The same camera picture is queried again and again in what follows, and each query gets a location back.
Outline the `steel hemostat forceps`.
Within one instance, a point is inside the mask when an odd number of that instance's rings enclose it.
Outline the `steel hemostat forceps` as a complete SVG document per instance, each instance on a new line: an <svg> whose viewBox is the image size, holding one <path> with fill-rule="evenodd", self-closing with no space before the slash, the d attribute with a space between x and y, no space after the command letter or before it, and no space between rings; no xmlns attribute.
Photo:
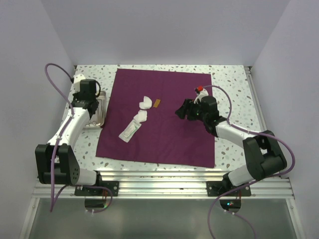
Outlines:
<svg viewBox="0 0 319 239"><path fill-rule="evenodd" d="M88 125L89 126L96 126L98 123L94 120L94 121L90 121L89 123L88 123Z"/></svg>

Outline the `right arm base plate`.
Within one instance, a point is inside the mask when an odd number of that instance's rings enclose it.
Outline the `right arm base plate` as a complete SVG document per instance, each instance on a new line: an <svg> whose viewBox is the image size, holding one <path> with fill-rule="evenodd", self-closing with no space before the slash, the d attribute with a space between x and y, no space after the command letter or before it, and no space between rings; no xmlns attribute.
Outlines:
<svg viewBox="0 0 319 239"><path fill-rule="evenodd" d="M235 188L236 186L225 186L222 181L206 181L206 190L208 197L217 197ZM249 186L227 194L227 196L232 197L249 197L251 195L252 193Z"/></svg>

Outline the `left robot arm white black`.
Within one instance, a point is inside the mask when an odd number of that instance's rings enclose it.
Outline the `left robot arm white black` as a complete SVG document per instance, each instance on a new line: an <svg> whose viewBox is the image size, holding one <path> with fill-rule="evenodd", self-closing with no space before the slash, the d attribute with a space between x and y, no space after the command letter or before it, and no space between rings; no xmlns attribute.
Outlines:
<svg viewBox="0 0 319 239"><path fill-rule="evenodd" d="M104 184L96 171L81 169L73 147L84 126L95 114L101 92L95 80L79 82L73 94L66 119L58 132L46 144L35 149L38 178L42 184L86 185L86 190L96 196L102 193Z"/></svg>

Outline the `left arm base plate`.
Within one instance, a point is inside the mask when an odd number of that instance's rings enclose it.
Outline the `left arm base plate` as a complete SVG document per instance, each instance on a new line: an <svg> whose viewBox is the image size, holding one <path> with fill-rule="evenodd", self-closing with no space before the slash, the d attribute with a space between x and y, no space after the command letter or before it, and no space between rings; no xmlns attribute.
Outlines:
<svg viewBox="0 0 319 239"><path fill-rule="evenodd" d="M116 197L120 188L119 181L102 181L98 186L76 186L75 196L102 196L104 192L107 192L108 196Z"/></svg>

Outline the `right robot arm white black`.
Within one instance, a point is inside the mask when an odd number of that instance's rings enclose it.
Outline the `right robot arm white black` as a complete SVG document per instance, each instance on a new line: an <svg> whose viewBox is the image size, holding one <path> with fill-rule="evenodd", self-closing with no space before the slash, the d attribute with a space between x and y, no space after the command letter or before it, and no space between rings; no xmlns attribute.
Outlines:
<svg viewBox="0 0 319 239"><path fill-rule="evenodd" d="M180 119L199 120L214 137L243 148L246 164L223 176L222 190L226 195L234 195L241 185L260 181L287 167L284 154L271 131L249 133L246 129L229 125L227 119L219 115L213 96L197 101L186 99L175 114Z"/></svg>

